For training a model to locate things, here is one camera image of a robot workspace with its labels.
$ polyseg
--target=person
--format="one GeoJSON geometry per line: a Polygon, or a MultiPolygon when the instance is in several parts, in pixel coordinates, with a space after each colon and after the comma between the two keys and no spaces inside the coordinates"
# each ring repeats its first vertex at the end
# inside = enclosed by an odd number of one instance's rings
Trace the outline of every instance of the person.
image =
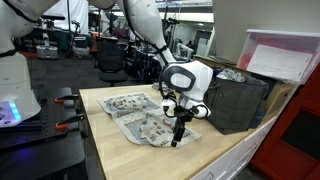
{"type": "Polygon", "coordinates": [[[187,46],[188,48],[193,49],[193,48],[192,48],[192,47],[193,47],[193,45],[192,45],[192,41],[189,41],[189,43],[188,43],[188,44],[186,44],[186,46],[187,46]]]}

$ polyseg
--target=wooden countertop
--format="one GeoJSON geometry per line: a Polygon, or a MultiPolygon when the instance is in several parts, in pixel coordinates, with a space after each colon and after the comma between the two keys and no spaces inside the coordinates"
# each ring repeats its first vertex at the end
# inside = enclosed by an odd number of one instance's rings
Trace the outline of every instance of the wooden countertop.
{"type": "Polygon", "coordinates": [[[129,142],[97,102],[98,99],[143,92],[160,104],[160,93],[151,85],[83,89],[81,98],[107,179],[188,179],[212,163],[254,130],[220,134],[206,120],[186,125],[201,138],[182,148],[156,148],[129,142]]]}

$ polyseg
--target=blue light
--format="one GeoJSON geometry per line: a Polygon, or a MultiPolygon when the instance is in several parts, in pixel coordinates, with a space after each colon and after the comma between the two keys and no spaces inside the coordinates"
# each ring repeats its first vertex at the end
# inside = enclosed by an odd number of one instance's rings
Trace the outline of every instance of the blue light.
{"type": "Polygon", "coordinates": [[[20,115],[20,113],[19,113],[19,111],[17,109],[17,106],[13,102],[9,102],[9,106],[10,106],[10,108],[12,110],[14,118],[16,120],[18,120],[18,121],[21,120],[21,115],[20,115]]]}

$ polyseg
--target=trash can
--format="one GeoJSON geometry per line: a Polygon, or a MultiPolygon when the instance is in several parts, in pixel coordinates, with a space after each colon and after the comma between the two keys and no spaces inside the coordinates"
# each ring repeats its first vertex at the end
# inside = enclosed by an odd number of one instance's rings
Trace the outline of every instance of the trash can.
{"type": "Polygon", "coordinates": [[[245,77],[245,82],[213,78],[204,102],[212,111],[207,120],[222,134],[247,131],[264,96],[268,84],[245,77]]]}

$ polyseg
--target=white cabinet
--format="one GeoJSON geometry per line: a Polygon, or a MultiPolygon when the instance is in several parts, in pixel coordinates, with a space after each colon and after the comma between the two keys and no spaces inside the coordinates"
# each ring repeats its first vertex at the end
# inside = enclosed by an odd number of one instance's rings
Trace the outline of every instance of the white cabinet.
{"type": "Polygon", "coordinates": [[[272,118],[266,124],[259,127],[247,138],[223,154],[208,167],[199,172],[192,179],[216,180],[233,179],[249,163],[256,153],[261,142],[270,131],[277,117],[272,118]]]}
{"type": "Polygon", "coordinates": [[[223,156],[215,160],[212,164],[207,166],[201,172],[199,172],[192,179],[194,180],[211,180],[211,179],[219,179],[222,177],[228,170],[230,163],[240,148],[240,144],[233,147],[231,150],[226,152],[223,156]]]}

